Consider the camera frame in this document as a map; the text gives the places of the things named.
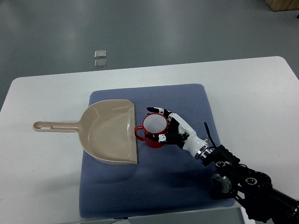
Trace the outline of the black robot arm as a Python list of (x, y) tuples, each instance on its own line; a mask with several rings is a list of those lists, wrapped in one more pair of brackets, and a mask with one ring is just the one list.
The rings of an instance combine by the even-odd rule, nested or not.
[(248, 168), (223, 145), (213, 144), (200, 155), (202, 164), (213, 163), (215, 172), (212, 183), (213, 199), (233, 198), (244, 209), (249, 219), (275, 224), (297, 224), (299, 202), (276, 190), (271, 178), (262, 172)]

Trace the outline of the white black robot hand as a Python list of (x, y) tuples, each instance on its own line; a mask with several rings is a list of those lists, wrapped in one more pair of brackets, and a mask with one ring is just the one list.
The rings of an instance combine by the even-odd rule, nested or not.
[(159, 107), (148, 107), (147, 110), (167, 118), (166, 134), (147, 134), (149, 139), (163, 145), (177, 145), (197, 160), (204, 160), (212, 152), (208, 143), (200, 139), (195, 130), (178, 114)]

